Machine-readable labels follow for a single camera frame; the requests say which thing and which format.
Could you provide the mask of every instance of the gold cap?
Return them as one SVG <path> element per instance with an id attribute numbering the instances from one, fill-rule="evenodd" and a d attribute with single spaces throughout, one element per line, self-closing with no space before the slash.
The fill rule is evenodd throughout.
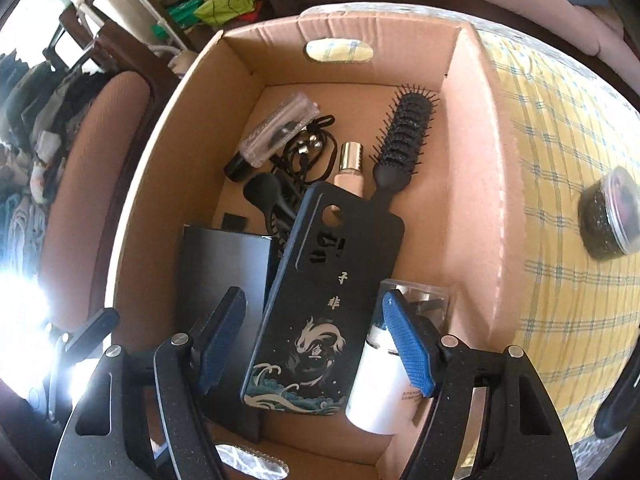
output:
<path id="1" fill-rule="evenodd" d="M 345 142 L 340 149 L 340 171 L 362 171 L 364 147 L 359 142 Z"/>

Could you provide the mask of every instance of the cardboard box wall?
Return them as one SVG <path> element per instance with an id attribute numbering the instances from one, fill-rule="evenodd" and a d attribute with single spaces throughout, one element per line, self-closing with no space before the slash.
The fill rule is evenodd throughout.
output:
<path id="1" fill-rule="evenodd" d="M 359 63 L 311 60 L 305 45 L 322 38 L 364 41 L 373 56 Z M 127 197 L 106 298 L 121 315 L 113 341 L 137 351 L 174 332 L 184 224 L 219 227 L 229 212 L 248 217 L 249 232 L 264 232 L 242 184 L 226 180 L 222 168 L 241 137 L 284 97 L 301 89 L 323 114 L 336 117 L 331 132 L 338 142 L 364 144 L 370 196 L 367 155 L 402 84 L 435 91 L 440 102 L 422 165 L 392 203 L 406 225 L 393 277 L 452 286 L 449 331 L 470 346 L 502 351 L 510 344 L 524 278 L 524 207 L 497 75 L 469 24 L 375 12 L 259 23 L 219 33 L 202 52 L 162 115 Z M 344 413 L 266 412 L 264 439 L 252 446 L 287 462 L 294 480 L 393 480 L 415 445 L 428 402 L 393 437 L 363 432 Z M 473 412 L 470 426 L 480 418 L 481 410 Z M 217 440 L 242 442 L 223 428 L 211 431 Z M 471 445 L 467 439 L 462 454 Z"/>

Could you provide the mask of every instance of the jar with dark contents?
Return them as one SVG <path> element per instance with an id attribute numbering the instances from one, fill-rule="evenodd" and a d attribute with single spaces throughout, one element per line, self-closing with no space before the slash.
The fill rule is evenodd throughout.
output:
<path id="1" fill-rule="evenodd" d="M 582 192 L 578 218 L 584 247 L 595 260 L 640 250 L 640 192 L 624 168 L 616 168 Z"/>

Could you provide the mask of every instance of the chinese character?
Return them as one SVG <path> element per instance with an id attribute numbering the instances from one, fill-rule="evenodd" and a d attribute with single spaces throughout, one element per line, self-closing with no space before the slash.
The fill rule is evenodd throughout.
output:
<path id="1" fill-rule="evenodd" d="M 335 310 L 335 307 L 340 306 L 340 298 L 338 296 L 334 296 L 329 300 L 327 306 L 331 307 L 331 310 Z"/>

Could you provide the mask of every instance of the metal screw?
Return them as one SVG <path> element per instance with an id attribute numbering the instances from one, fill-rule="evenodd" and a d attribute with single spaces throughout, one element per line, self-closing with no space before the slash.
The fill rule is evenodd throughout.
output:
<path id="1" fill-rule="evenodd" d="M 517 345 L 511 345 L 509 347 L 509 355 L 516 359 L 520 359 L 524 355 L 524 350 Z"/>
<path id="2" fill-rule="evenodd" d="M 451 334 L 442 336 L 440 342 L 447 348 L 455 348 L 456 346 L 458 346 L 458 338 Z"/>
<path id="3" fill-rule="evenodd" d="M 174 346 L 182 346 L 189 341 L 189 335 L 184 332 L 180 332 L 171 338 L 171 344 Z"/>
<path id="4" fill-rule="evenodd" d="M 122 346 L 120 345 L 112 345 L 107 348 L 107 351 L 104 353 L 107 357 L 118 357 L 122 353 Z"/>

